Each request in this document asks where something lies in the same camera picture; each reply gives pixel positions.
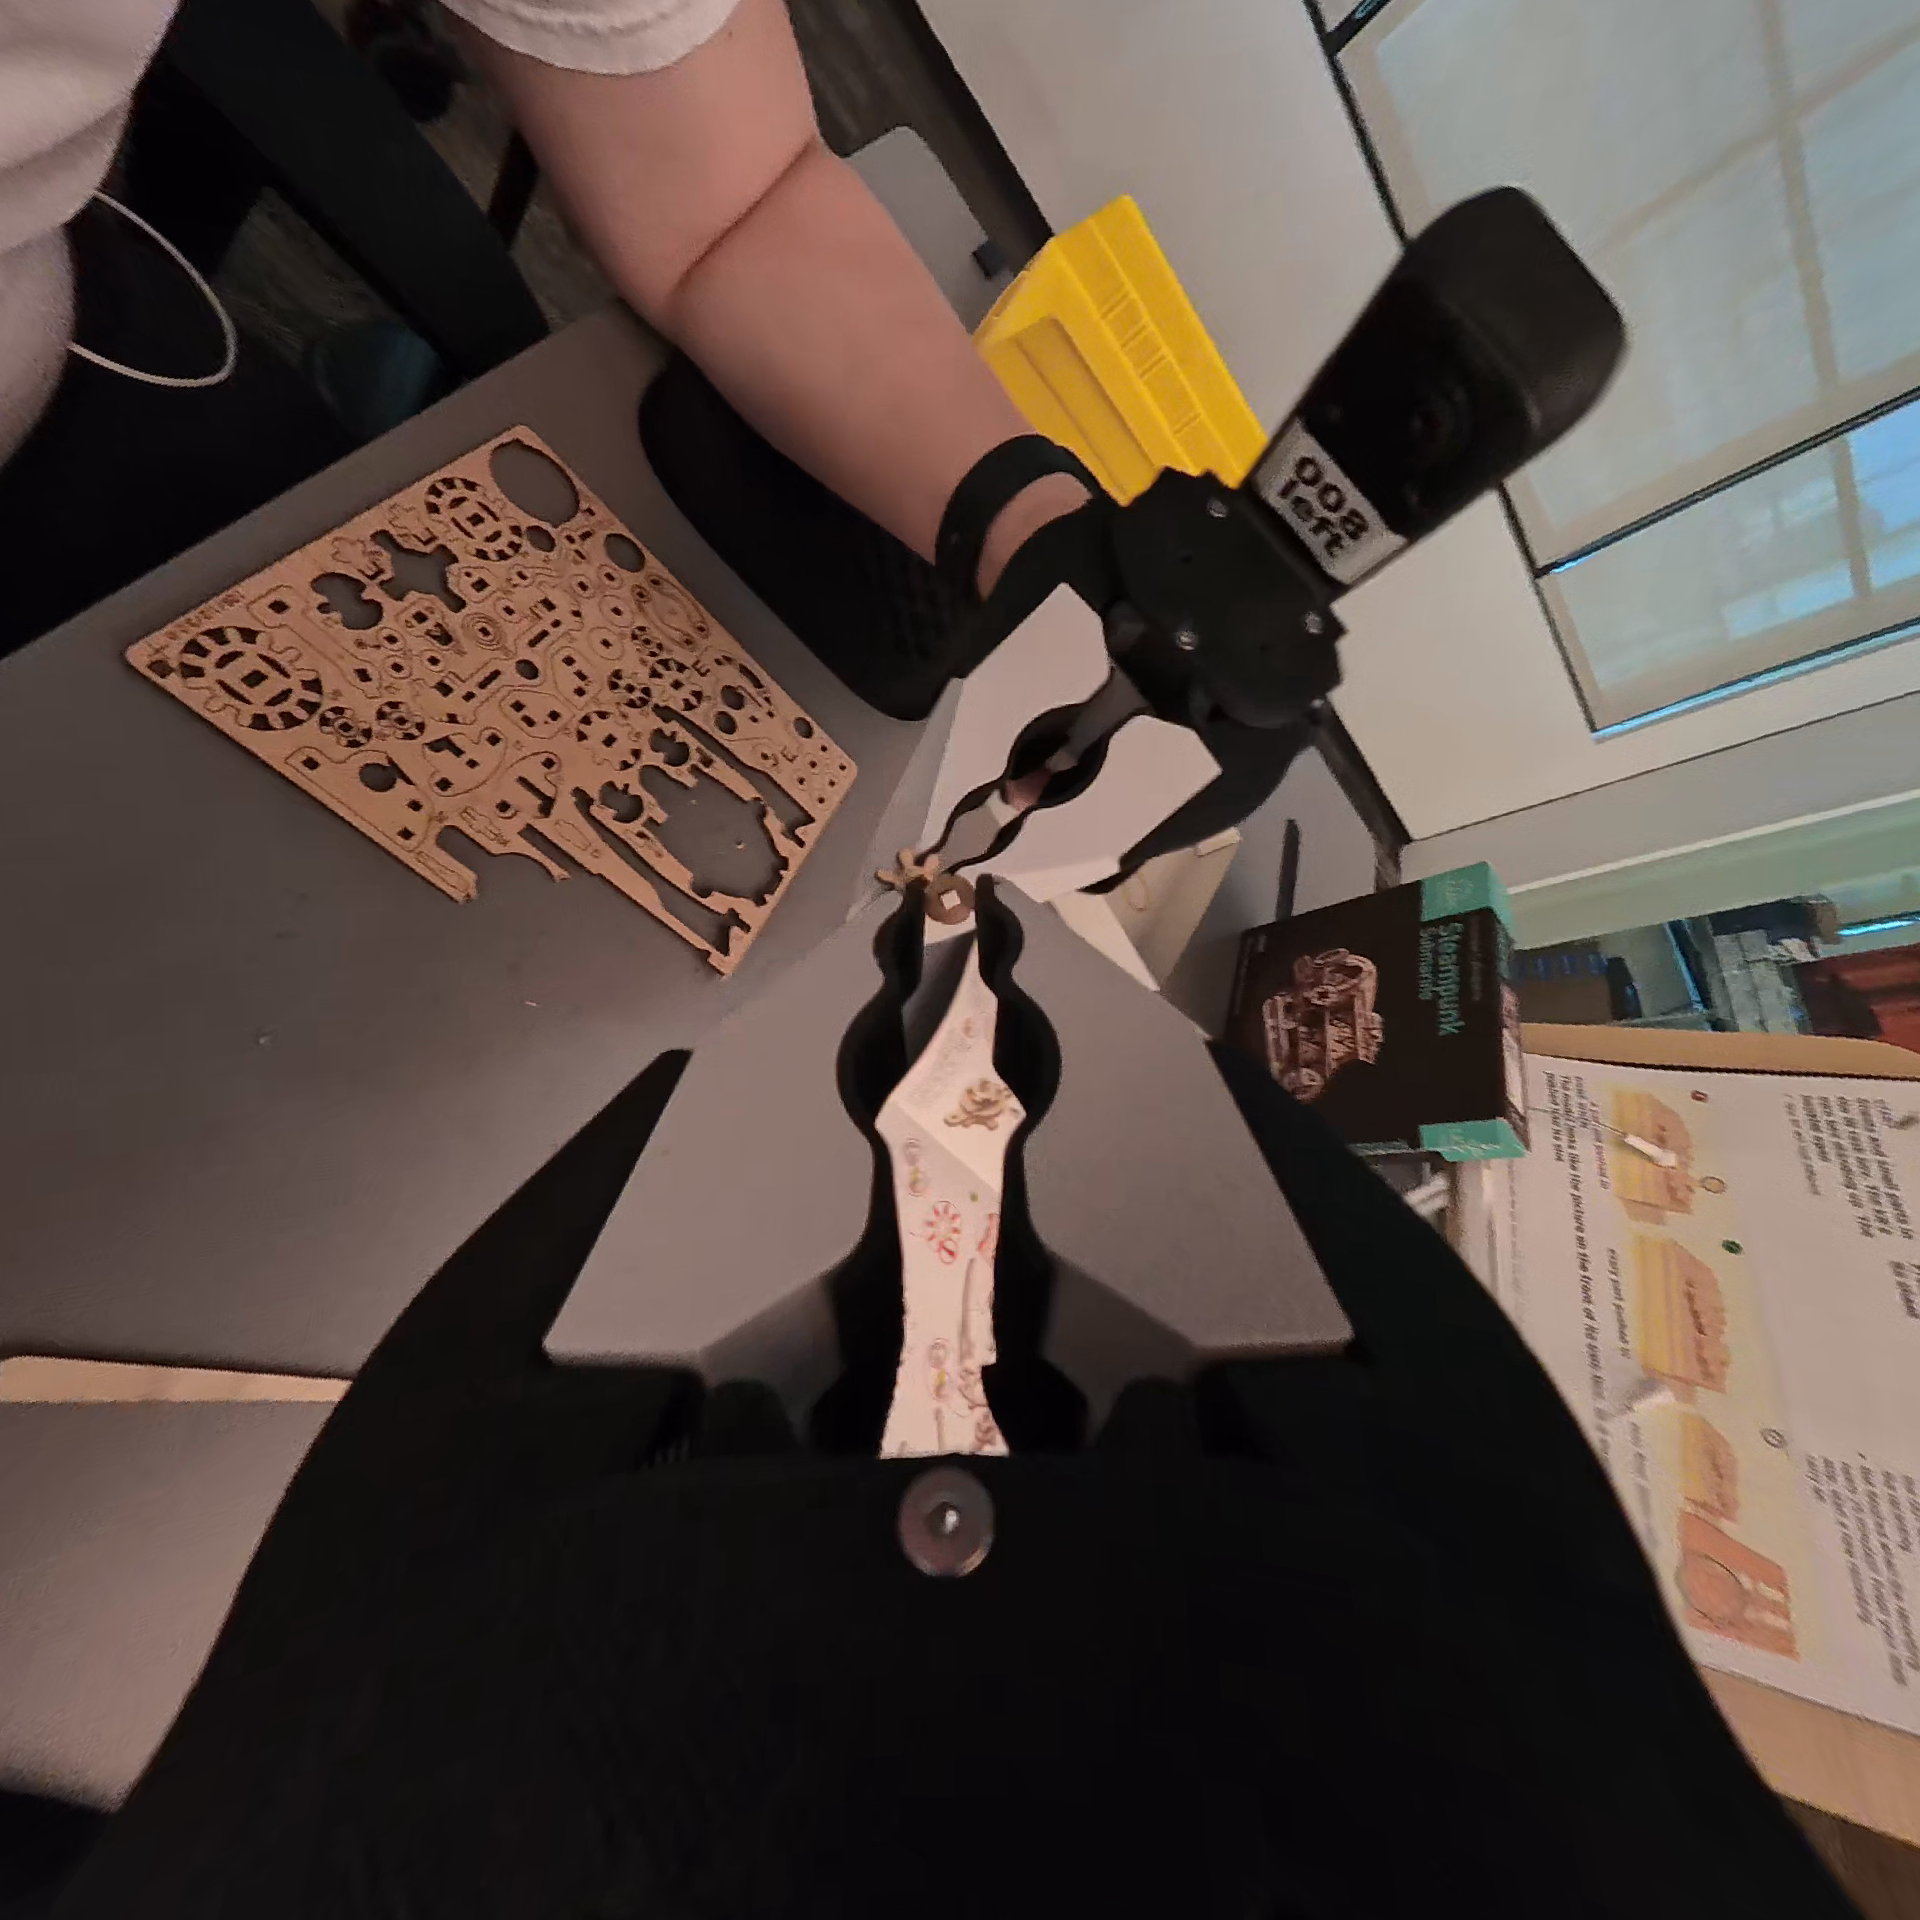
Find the paper instruction sheet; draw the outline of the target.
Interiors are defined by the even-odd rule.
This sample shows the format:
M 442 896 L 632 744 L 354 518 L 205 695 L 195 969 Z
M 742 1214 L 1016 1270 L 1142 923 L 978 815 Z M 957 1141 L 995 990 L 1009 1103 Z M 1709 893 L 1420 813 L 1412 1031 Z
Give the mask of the paper instruction sheet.
M 1757 1772 L 1916 1845 L 1916 1054 L 1530 1022 L 1521 1058 L 1530 1152 L 1455 1169 L 1454 1245 Z

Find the plain plywood sheet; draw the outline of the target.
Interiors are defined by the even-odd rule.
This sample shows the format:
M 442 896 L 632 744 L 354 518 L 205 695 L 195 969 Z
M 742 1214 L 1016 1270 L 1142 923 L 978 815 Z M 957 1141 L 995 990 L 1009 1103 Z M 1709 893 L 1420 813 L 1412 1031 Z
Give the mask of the plain plywood sheet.
M 83 1356 L 5 1356 L 3 1406 L 325 1404 L 349 1378 Z

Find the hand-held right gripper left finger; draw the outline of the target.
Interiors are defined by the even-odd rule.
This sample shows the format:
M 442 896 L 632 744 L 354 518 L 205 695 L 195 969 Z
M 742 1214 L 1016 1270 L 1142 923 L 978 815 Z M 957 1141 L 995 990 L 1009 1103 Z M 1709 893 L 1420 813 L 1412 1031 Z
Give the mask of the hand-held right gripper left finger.
M 869 901 L 692 1047 L 544 1338 L 551 1362 L 754 1380 L 806 1428 L 842 1370 L 825 1280 L 872 1202 L 836 1063 L 894 909 Z

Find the black textured wrist rest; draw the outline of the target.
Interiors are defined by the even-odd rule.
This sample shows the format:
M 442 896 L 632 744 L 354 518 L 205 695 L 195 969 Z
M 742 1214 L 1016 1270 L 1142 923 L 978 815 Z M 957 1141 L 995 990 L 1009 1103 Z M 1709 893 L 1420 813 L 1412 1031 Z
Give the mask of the black textured wrist rest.
M 866 706 L 925 718 L 980 662 L 970 602 L 768 444 L 681 349 L 638 400 L 635 434 L 686 522 Z

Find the printed instruction sheet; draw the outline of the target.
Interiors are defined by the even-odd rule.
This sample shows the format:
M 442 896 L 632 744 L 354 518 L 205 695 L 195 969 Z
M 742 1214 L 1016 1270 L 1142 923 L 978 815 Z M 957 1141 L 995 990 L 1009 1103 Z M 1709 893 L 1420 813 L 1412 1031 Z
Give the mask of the printed instruction sheet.
M 1498 1249 L 1441 1249 L 1360 960 L 1261 1012 L 1254 1131 L 1354 1338 L 1254 1372 L 1229 1447 L 1327 1511 L 1349 1663 L 1553 1671 L 1604 1703 L 1673 1622 L 1702 1667 L 1916 1735 L 1916 1079 L 1531 1060 Z

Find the window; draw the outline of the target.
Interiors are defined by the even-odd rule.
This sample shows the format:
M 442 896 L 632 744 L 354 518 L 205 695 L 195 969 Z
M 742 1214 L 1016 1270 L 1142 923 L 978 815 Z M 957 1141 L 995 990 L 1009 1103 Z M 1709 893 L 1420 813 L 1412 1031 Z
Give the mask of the window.
M 1918 6 L 1319 11 L 1405 229 L 1519 185 L 1623 314 L 1506 486 L 1593 731 L 1916 635 Z

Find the shelf with stored goods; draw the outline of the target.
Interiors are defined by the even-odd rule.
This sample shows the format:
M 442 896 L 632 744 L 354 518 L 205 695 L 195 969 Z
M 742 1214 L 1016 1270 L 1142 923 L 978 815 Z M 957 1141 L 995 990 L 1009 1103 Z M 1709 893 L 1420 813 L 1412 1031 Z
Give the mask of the shelf with stored goods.
M 1857 884 L 1521 948 L 1527 1023 L 1918 1047 L 1914 899 Z

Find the person's left forearm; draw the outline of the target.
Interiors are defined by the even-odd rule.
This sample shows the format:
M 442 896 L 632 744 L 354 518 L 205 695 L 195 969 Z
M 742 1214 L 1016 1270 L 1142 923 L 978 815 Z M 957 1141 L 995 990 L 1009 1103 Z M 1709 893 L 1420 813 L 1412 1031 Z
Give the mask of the person's left forearm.
M 1105 500 L 1030 428 L 825 143 L 785 4 L 445 4 L 568 225 L 768 451 L 781 534 L 1021 615 L 1096 604 Z

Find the black and teal kit box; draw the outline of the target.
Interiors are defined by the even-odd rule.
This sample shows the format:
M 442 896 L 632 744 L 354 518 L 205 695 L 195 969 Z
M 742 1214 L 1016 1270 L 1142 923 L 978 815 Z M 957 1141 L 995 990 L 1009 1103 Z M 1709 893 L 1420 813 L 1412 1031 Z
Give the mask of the black and teal kit box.
M 1249 927 L 1222 1039 L 1355 1154 L 1521 1158 L 1512 931 L 1481 862 Z

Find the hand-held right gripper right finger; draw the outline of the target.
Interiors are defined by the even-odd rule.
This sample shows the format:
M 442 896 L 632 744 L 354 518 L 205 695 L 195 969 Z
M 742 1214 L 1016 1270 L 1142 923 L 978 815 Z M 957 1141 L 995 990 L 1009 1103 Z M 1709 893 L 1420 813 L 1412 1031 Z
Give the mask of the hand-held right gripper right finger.
M 1202 1031 L 1048 903 L 985 878 L 976 958 L 1007 1148 L 988 1404 L 1074 1452 L 1139 1380 L 1338 1356 L 1352 1323 Z

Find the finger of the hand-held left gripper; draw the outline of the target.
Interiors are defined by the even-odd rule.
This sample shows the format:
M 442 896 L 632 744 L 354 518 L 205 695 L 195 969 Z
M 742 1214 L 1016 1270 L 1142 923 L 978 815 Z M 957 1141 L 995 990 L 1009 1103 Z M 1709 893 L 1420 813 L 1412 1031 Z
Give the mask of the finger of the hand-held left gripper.
M 1314 731 L 1310 718 L 1278 729 L 1125 718 L 1071 770 L 1068 795 L 1007 820 L 981 852 L 953 852 L 952 868 L 1031 899 L 1115 887 L 1142 863 L 1239 826 L 1278 789 Z
M 1133 688 L 1113 678 L 1102 615 L 1074 588 L 1053 588 L 964 678 L 947 684 L 925 724 L 929 795 L 915 852 L 944 866 L 971 860 L 1000 878 L 1112 878 L 1121 841 L 1102 789 L 1110 740 L 1133 718 Z M 1069 798 L 1011 817 L 1009 840 L 980 824 L 973 854 L 964 815 L 1014 775 L 1020 745 L 1068 755 Z

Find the black chair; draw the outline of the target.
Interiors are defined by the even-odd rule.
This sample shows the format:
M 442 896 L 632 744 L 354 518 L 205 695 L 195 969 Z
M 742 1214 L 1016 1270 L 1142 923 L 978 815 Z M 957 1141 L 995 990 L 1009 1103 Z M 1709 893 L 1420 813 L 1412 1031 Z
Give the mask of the black chair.
M 359 442 L 547 336 L 509 239 L 315 4 L 178 4 L 117 179 L 205 275 L 273 194 L 384 301 L 306 357 Z

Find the stack of yellow bins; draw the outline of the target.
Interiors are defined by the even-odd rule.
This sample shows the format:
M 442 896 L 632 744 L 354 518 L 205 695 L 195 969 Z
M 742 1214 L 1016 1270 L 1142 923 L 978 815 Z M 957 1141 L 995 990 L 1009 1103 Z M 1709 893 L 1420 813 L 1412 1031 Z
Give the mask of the stack of yellow bins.
M 1031 429 L 1119 503 L 1163 467 L 1235 486 L 1267 444 L 1131 195 L 1051 237 L 971 343 Z

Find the laser-cut wooden parts sheet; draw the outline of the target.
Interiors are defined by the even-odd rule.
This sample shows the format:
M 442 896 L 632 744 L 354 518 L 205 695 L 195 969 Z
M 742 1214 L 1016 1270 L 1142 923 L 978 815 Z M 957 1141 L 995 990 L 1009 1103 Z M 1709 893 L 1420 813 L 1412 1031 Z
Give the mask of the laser-cut wooden parts sheet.
M 453 901 L 465 838 L 581 869 L 720 975 L 855 781 L 824 725 L 525 426 L 126 647 Z

